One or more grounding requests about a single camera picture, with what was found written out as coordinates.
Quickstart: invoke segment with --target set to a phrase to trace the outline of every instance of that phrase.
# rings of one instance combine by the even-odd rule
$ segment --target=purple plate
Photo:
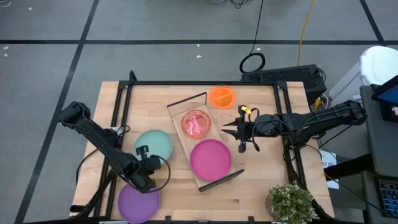
[[[142,194],[126,184],[119,194],[118,207],[120,215],[131,223],[148,221],[155,215],[159,205],[159,191]]]

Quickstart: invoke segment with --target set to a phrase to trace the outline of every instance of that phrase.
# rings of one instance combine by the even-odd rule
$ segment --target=computer monitor
[[[398,106],[398,75],[378,87],[374,91],[372,100],[390,106]]]

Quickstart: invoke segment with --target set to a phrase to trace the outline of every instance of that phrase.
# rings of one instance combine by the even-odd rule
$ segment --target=table leg
[[[323,169],[325,174],[332,179],[358,174],[364,170],[374,171],[372,154],[370,153]]]

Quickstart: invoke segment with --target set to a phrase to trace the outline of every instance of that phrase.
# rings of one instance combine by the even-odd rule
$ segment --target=plant pot
[[[275,218],[275,213],[272,212],[272,197],[270,194],[266,197],[266,211],[272,218]]]

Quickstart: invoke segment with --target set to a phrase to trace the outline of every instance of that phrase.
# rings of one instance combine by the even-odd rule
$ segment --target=pink plate
[[[219,140],[207,139],[193,148],[190,165],[197,177],[207,181],[218,180],[231,168],[231,153]]]

